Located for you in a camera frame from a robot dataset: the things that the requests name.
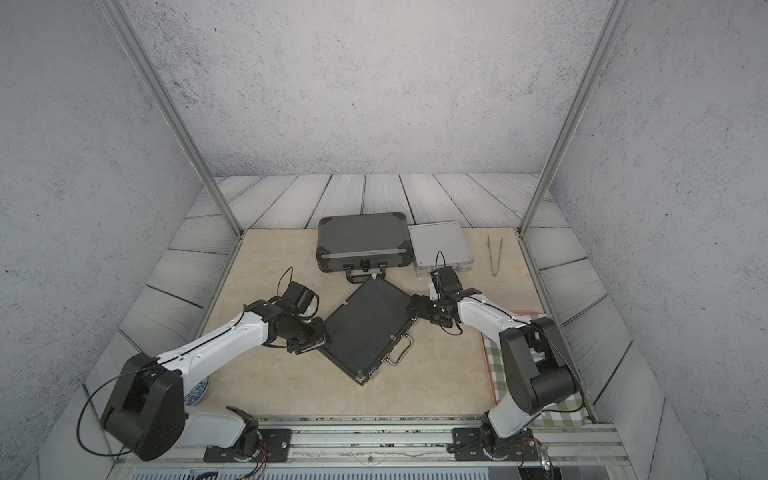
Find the small silver poker case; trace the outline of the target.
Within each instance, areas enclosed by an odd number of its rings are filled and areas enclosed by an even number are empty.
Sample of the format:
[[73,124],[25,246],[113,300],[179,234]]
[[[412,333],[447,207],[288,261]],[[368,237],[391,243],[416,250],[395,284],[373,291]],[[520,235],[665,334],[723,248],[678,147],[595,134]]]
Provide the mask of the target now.
[[428,276],[442,266],[451,266],[457,272],[473,268],[474,256],[458,221],[411,225],[408,230],[418,277]]

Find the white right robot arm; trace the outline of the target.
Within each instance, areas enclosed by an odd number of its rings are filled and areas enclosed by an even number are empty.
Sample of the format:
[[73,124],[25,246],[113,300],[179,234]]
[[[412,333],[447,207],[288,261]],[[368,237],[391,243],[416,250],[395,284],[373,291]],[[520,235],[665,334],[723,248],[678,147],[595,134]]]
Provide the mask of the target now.
[[483,415],[479,436],[487,451],[517,443],[538,415],[580,391],[556,322],[497,305],[479,290],[463,287],[450,266],[434,270],[430,278],[434,294],[411,296],[408,316],[445,330],[473,328],[501,352],[507,393]]

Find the black poker case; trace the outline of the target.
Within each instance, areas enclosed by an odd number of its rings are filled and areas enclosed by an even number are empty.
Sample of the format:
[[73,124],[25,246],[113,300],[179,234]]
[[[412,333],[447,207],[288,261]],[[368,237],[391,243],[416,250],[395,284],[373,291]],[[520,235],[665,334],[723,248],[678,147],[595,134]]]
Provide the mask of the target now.
[[320,353],[356,384],[384,364],[399,365],[413,348],[411,296],[384,279],[361,284],[325,321]]
[[343,271],[352,284],[364,283],[371,273],[384,278],[389,268],[413,260],[407,217],[403,212],[324,217],[315,257],[321,272]]

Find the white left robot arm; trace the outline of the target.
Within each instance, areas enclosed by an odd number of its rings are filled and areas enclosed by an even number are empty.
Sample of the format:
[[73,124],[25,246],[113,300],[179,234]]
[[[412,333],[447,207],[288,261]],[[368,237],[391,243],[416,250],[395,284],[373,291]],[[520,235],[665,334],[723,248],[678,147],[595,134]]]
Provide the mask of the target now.
[[242,461],[263,459],[254,416],[237,407],[196,411],[186,397],[232,360],[272,347],[277,339],[295,355],[322,346],[328,335],[317,315],[319,303],[314,291],[292,281],[282,294],[245,305],[232,320],[186,345],[156,356],[134,355],[113,381],[101,427],[144,461],[190,446],[217,448]]

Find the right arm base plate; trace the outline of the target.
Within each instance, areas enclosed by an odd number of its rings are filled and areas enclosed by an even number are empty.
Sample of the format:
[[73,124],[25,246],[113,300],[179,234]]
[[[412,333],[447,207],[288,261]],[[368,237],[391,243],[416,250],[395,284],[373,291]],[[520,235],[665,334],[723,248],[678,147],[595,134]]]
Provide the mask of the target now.
[[446,447],[456,461],[510,461],[525,463],[540,458],[537,440],[526,429],[507,438],[499,437],[485,425],[452,430],[452,442]]

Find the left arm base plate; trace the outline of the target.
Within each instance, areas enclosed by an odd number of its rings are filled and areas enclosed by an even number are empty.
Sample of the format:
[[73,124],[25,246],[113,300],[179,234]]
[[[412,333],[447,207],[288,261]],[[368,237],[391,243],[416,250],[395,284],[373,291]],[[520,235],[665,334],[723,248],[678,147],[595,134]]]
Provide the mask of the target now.
[[246,429],[233,446],[209,446],[205,463],[285,463],[292,438],[291,429]]

